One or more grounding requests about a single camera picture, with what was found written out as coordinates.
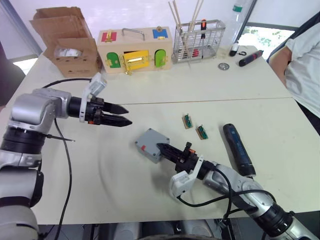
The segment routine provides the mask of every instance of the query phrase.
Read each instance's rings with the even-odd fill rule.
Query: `cordless screwdriver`
[[[256,170],[252,165],[236,127],[233,124],[228,123],[223,126],[223,133],[232,151],[239,174],[248,178],[255,177]]]

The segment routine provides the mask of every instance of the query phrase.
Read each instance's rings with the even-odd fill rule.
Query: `wire basket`
[[[181,29],[176,27],[173,63],[212,58],[217,54],[226,29],[225,24],[220,20],[209,20],[206,21],[206,30],[201,30],[201,23],[201,20],[197,20],[193,24],[192,22],[181,24]]]

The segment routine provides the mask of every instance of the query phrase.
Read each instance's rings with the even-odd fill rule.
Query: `screwdriver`
[[[207,29],[207,21],[205,19],[202,19],[201,20],[201,30],[206,30],[206,29]],[[201,39],[202,39],[202,59],[204,58],[205,38],[206,38],[206,34],[202,33],[201,34]]]
[[[236,127],[228,123],[223,126],[223,133],[232,151],[239,174],[248,178],[255,177],[256,170],[252,165],[251,159],[247,154]]]

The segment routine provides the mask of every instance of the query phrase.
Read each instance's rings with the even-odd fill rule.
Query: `window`
[[[239,45],[255,46],[263,50],[262,57],[267,59],[270,53],[295,31],[269,27],[245,26],[239,39]]]

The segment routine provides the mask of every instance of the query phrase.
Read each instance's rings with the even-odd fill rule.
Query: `robotic arm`
[[[262,190],[253,179],[241,176],[230,167],[210,162],[198,157],[187,142],[184,151],[167,143],[158,143],[161,155],[175,164],[177,175],[170,181],[174,197],[190,190],[196,178],[212,190],[227,195],[229,188],[222,172],[229,180],[232,190],[232,203],[244,210],[269,235],[272,240],[317,240],[291,212],[285,212],[274,200],[263,192],[238,194],[247,190]]]
[[[38,239],[37,220],[30,208],[42,196],[44,175],[35,168],[42,161],[41,149],[55,118],[82,118],[89,124],[116,127],[132,124],[114,115],[128,113],[125,108],[96,97],[105,85],[98,74],[82,99],[52,88],[35,89],[16,99],[0,146],[0,240]]]

